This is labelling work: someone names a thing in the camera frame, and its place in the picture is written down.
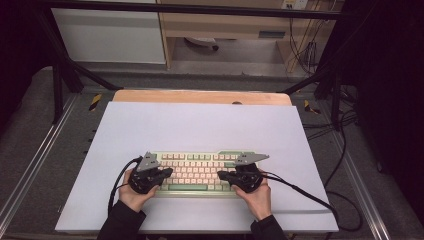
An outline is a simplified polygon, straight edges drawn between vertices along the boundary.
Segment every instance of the hand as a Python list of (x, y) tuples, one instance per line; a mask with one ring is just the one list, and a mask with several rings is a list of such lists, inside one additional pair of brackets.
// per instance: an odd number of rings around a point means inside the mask
[[(131, 175), (131, 171), (127, 170), (124, 175), (124, 181), (122, 184), (127, 184)], [(159, 186), (154, 186), (147, 194), (139, 194), (135, 192), (128, 184), (119, 188), (119, 200), (125, 203), (129, 208), (135, 212), (140, 212), (143, 209), (144, 203), (150, 198), (155, 196), (156, 190)]]
[(250, 211), (258, 221), (271, 215), (271, 188), (268, 186), (266, 178), (264, 178), (261, 185), (251, 193), (244, 192), (236, 185), (233, 185), (232, 188), (239, 197), (244, 199)]

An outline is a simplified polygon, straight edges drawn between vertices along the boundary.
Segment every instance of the gray carpet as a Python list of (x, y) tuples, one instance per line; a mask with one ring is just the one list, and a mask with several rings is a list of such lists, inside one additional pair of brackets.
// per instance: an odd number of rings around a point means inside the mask
[[(280, 78), (252, 76), (224, 76), (217, 79), (217, 77), (201, 75), (150, 74), (147, 77), (141, 77), (137, 74), (109, 74), (105, 75), (105, 78), (116, 84), (133, 88), (274, 92), (290, 85)], [(90, 87), (95, 87), (92, 82), (87, 81), (86, 84), (90, 85), (88, 90)], [(10, 126), (2, 135), (0, 147), (1, 206), (7, 200), (51, 126), (50, 123), (53, 119), (51, 89), (50, 75), (46, 72), (38, 74), (25, 96), (22, 108), (15, 113)], [(295, 94), (292, 98), (293, 104), (298, 107), (303, 123), (325, 123), (321, 114), (304, 111), (304, 99), (310, 100), (312, 107), (317, 107), (311, 95), (312, 90), (313, 86), (309, 86), (301, 93)], [(90, 112), (88, 107), (93, 96), (94, 92), (90, 91), (79, 96), (65, 127), (12, 220), (7, 233), (57, 234), (54, 228), (59, 218), (58, 209), (66, 202), (84, 161), (84, 151), (90, 147), (89, 139), (94, 137), (93, 130), (97, 128), (106, 104), (112, 99), (113, 93), (104, 93), (96, 110)], [(377, 172), (374, 158), (361, 133), (360, 126), (346, 127), (346, 136), (348, 150), (369, 188), (391, 237), (393, 239), (424, 239), (423, 227), (392, 177)], [(334, 139), (327, 134), (310, 141), (310, 147), (320, 176), (325, 181), (340, 157)], [(343, 194), (357, 204), (355, 193), (343, 166), (329, 184), (328, 190)], [(340, 224), (345, 227), (354, 227), (358, 222), (354, 208), (337, 197), (330, 196), (329, 198), (339, 212)], [(99, 204), (103, 204), (106, 211), (107, 199), (104, 203)], [(322, 238), (323, 236), (298, 236), (299, 239), (315, 237)], [(373, 239), (373, 234), (364, 219), (364, 225), (360, 230), (356, 232), (340, 231), (333, 234), (332, 238)]]

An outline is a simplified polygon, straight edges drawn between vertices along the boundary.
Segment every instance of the white table surface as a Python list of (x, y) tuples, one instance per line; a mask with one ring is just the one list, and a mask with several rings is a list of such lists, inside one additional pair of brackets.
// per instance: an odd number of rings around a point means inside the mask
[[(146, 151), (220, 150), (269, 154), (260, 168), (328, 202), (296, 107), (110, 102), (56, 230), (98, 232), (117, 176)], [(285, 231), (338, 231), (328, 209), (281, 183), (269, 185)], [(241, 199), (153, 198), (144, 211), (146, 233), (242, 233), (254, 219)]]

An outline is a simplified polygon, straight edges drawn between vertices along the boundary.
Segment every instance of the black sleeve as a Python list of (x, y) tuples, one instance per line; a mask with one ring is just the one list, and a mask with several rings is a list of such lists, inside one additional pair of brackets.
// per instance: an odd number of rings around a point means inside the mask
[(274, 215), (266, 217), (259, 222), (254, 221), (250, 225), (250, 230), (252, 230), (255, 240), (287, 240)]
[(118, 201), (100, 229), (97, 239), (135, 240), (145, 218), (146, 214), (143, 211), (136, 213), (123, 202)]

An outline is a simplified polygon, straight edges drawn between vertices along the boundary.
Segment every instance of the keyboard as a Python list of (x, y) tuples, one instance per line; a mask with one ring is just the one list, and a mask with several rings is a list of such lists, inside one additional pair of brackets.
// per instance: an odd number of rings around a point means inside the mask
[(172, 168), (157, 197), (236, 197), (227, 181), (221, 181), (218, 171), (235, 171), (234, 161), (242, 153), (252, 151), (151, 152), (160, 163), (159, 169)]

